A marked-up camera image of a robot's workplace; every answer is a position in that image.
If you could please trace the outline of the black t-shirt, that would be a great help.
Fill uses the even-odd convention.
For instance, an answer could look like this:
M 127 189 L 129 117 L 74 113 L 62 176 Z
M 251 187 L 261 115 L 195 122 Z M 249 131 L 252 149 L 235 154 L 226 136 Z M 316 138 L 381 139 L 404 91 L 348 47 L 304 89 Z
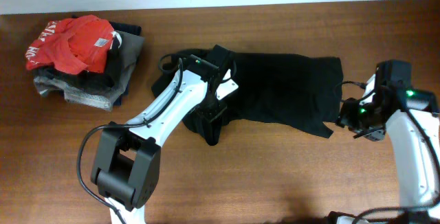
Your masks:
M 153 95 L 158 96 L 171 82 L 180 55 L 206 60 L 210 50 L 185 49 L 172 55 L 164 65 L 167 73 L 151 88 Z M 232 79 L 239 88 L 223 99 L 228 107 L 212 123 L 196 117 L 195 110 L 186 115 L 183 123 L 190 131 L 200 134 L 210 146 L 218 144 L 222 127 L 233 120 L 284 124 L 318 137 L 331 137 L 333 131 L 325 124 L 335 122 L 339 114 L 339 84 L 343 80 L 339 58 L 232 53 L 236 63 Z

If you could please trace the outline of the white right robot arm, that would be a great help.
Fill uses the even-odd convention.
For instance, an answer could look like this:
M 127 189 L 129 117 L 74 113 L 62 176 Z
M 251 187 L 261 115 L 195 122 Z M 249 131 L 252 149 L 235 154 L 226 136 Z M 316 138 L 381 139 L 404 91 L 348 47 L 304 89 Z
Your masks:
M 357 216 L 329 214 L 330 223 L 368 223 L 368 215 L 397 212 L 375 223 L 439 222 L 439 118 L 435 96 L 410 88 L 366 86 L 363 98 L 349 100 L 341 110 L 340 126 L 356 137 L 379 141 L 389 135 L 399 179 L 400 204 L 364 211 Z

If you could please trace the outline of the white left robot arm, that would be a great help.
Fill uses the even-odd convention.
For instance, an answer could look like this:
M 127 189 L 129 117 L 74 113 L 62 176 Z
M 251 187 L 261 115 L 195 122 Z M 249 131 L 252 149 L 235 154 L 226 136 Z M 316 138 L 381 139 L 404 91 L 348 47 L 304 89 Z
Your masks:
M 237 90 L 237 66 L 230 56 L 179 58 L 169 85 L 139 115 L 125 124 L 111 122 L 100 131 L 91 169 L 98 191 L 90 195 L 109 208 L 112 223 L 144 223 L 145 205 L 160 176 L 161 150 L 183 118 L 201 111 L 213 120 L 223 112 L 220 101 Z

